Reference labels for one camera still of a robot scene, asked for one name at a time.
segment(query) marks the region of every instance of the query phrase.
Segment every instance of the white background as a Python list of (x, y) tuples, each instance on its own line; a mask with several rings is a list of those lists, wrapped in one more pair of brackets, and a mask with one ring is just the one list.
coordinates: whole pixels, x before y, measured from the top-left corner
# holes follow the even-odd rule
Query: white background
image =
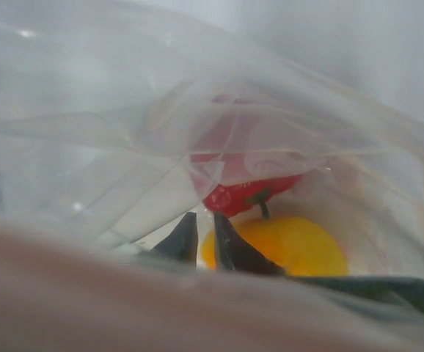
[(424, 122), (424, 0), (146, 0), (254, 40)]

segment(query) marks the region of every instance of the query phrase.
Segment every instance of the pepper stem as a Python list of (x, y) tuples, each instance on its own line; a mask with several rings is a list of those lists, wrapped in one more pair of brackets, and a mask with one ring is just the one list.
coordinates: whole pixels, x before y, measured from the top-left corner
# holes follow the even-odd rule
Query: pepper stem
[(257, 201), (257, 204), (259, 205), (259, 208), (261, 208), (261, 214), (263, 215), (263, 219), (264, 220), (269, 220), (269, 209), (268, 206), (266, 205), (266, 202), (264, 202), (264, 199), (259, 199)]
[(261, 208), (261, 214), (263, 215), (264, 220), (269, 220), (269, 209), (266, 205), (266, 197), (269, 195), (271, 191), (269, 188), (263, 189), (261, 192), (256, 193), (254, 196), (246, 198), (246, 203), (248, 204), (257, 204)]

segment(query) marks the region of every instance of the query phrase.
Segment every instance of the plastic wrap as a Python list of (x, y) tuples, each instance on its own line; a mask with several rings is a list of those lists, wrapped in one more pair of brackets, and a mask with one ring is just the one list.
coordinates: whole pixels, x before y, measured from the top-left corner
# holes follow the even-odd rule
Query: plastic wrap
[(0, 0), (1, 215), (130, 253), (192, 208), (207, 230), (217, 184), (300, 174), (271, 211), (351, 274), (424, 278), (421, 123), (184, 15)]

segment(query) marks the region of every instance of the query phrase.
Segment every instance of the yellow pepper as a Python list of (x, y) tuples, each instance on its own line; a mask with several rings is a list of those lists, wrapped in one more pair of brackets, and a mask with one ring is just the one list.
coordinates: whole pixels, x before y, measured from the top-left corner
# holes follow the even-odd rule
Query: yellow pepper
[[(346, 275), (348, 266), (331, 235), (317, 224), (300, 217), (253, 219), (233, 225), (237, 233), (289, 275)], [(215, 268), (215, 232), (202, 242), (201, 258)]]

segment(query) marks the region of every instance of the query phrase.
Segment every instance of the red bell pepper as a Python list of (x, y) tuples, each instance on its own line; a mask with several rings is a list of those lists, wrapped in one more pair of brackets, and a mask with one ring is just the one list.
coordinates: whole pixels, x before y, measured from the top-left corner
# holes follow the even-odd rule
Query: red bell pepper
[[(214, 99), (215, 103), (224, 103), (226, 96), (219, 96)], [(252, 103), (245, 100), (235, 100), (234, 104)], [(236, 119), (234, 116), (225, 116), (217, 125), (212, 128), (208, 133), (202, 135), (198, 143), (195, 144), (197, 149), (201, 147), (213, 147), (220, 149), (223, 143), (227, 143), (230, 147), (233, 145), (246, 145), (246, 138), (253, 125), (257, 122), (259, 117), (247, 116), (241, 119)], [(230, 129), (235, 123), (235, 131), (240, 133), (229, 138)], [(233, 179), (236, 175), (246, 175), (246, 167), (244, 164), (244, 153), (227, 153), (227, 154), (201, 154), (191, 155), (190, 160), (193, 165), (200, 165), (207, 163), (213, 159), (223, 162), (224, 168), (222, 170), (222, 179)], [(214, 190), (202, 201), (204, 206), (214, 212), (223, 212), (227, 217), (235, 216), (246, 210), (251, 209), (254, 205), (261, 206), (263, 217), (268, 218), (268, 209), (266, 202), (274, 195), (282, 193), (283, 191), (291, 188), (295, 183), (300, 180), (302, 175), (292, 175), (288, 177), (271, 178), (267, 180), (258, 180), (237, 185), (224, 186), (218, 185)], [(191, 179), (197, 190), (203, 186), (203, 182), (191, 175)]]
[(263, 218), (268, 219), (266, 202), (274, 195), (291, 188), (300, 178), (301, 175), (294, 175), (234, 186), (218, 185), (202, 202), (210, 211), (221, 211), (229, 218), (258, 204), (261, 206)]

